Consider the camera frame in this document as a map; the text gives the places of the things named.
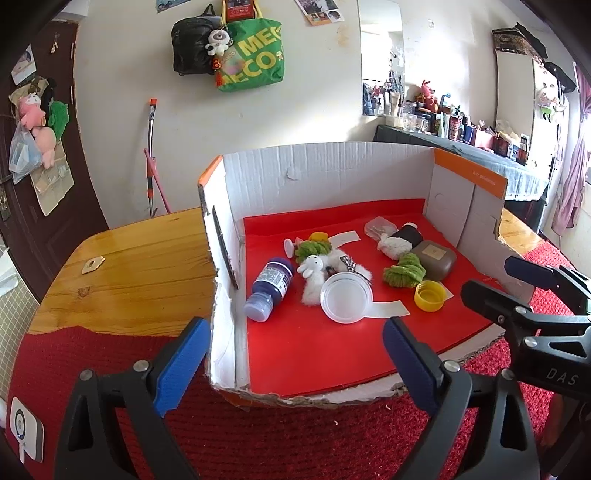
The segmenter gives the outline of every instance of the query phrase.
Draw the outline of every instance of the bottle label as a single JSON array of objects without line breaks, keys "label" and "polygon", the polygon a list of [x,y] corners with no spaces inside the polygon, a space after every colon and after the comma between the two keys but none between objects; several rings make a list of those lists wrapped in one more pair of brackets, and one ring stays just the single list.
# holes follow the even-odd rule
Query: bottle label
[{"label": "bottle label", "polygon": [[255,281],[264,281],[273,285],[281,293],[281,298],[285,297],[287,292],[288,276],[282,270],[267,265]]}]

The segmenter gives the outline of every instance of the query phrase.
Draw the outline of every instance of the stuffed toy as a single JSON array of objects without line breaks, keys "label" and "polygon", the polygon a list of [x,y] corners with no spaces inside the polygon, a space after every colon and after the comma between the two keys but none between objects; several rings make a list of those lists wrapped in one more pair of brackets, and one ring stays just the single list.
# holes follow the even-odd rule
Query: stuffed toy
[{"label": "stuffed toy", "polygon": [[365,278],[368,282],[371,282],[372,274],[363,265],[359,265],[354,260],[343,252],[340,248],[335,248],[328,255],[319,255],[326,271],[330,274],[351,272],[357,273]]},{"label": "stuffed toy", "polygon": [[404,226],[392,236],[383,233],[378,242],[378,250],[392,260],[398,260],[403,255],[409,253],[419,243],[423,241],[423,236],[417,230],[414,223],[405,223]]},{"label": "stuffed toy", "polygon": [[327,255],[332,250],[332,245],[329,241],[314,242],[306,240],[298,246],[295,251],[295,261],[301,264],[310,255]]},{"label": "stuffed toy", "polygon": [[301,302],[308,307],[320,305],[320,291],[326,281],[326,272],[324,271],[322,259],[317,255],[310,255],[298,267],[297,271],[306,279]]},{"label": "stuffed toy", "polygon": [[21,117],[21,124],[31,130],[33,127],[44,127],[45,112],[41,110],[41,99],[36,93],[22,97],[18,101],[18,113]]},{"label": "stuffed toy", "polygon": [[34,127],[31,133],[43,156],[43,166],[52,168],[56,164],[56,133],[49,127]]},{"label": "stuffed toy", "polygon": [[384,281],[391,287],[414,288],[425,278],[427,271],[415,254],[406,254],[400,258],[398,265],[384,268]]},{"label": "stuffed toy", "polygon": [[49,108],[51,115],[47,121],[47,126],[53,129],[56,133],[56,140],[60,141],[60,138],[66,129],[66,125],[70,121],[68,106],[64,102],[53,102]]},{"label": "stuffed toy", "polygon": [[234,41],[230,34],[225,30],[214,30],[209,34],[209,43],[205,45],[207,55],[223,57],[226,50],[229,49]]}]

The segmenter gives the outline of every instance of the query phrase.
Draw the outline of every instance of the plastic bag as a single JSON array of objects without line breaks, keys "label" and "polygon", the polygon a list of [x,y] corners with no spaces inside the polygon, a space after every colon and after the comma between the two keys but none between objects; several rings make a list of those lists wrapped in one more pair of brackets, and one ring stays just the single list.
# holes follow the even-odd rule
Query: plastic bag
[{"label": "plastic bag", "polygon": [[33,170],[40,167],[43,156],[30,131],[19,122],[10,143],[10,162],[12,181],[17,184]]}]

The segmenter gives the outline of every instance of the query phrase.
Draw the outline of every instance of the dark wooden door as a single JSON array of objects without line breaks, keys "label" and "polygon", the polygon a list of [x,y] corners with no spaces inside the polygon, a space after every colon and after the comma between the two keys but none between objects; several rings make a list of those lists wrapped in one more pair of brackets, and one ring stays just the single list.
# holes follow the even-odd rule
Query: dark wooden door
[{"label": "dark wooden door", "polygon": [[[37,74],[52,77],[57,86],[55,100],[69,104],[70,122],[62,136],[67,162],[74,178],[73,187],[46,217],[27,177],[17,185],[4,184],[11,216],[0,220],[0,232],[10,248],[18,271],[40,301],[72,252],[86,238],[107,230],[105,217],[90,182],[80,142],[74,101],[73,57],[78,26],[50,22],[31,43]],[[51,47],[58,48],[51,54]],[[8,95],[15,86],[10,75],[0,83],[0,173],[7,176],[10,142],[15,130]]]}]

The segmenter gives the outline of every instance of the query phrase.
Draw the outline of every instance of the wooden tabletop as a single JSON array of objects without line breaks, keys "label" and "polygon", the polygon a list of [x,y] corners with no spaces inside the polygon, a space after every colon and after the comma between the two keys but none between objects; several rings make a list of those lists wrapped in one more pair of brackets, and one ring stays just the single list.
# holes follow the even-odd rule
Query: wooden tabletop
[{"label": "wooden tabletop", "polygon": [[[105,262],[82,275],[98,256]],[[29,333],[82,326],[99,333],[177,336],[212,313],[215,268],[201,209],[99,233],[84,241],[54,280]]]}]

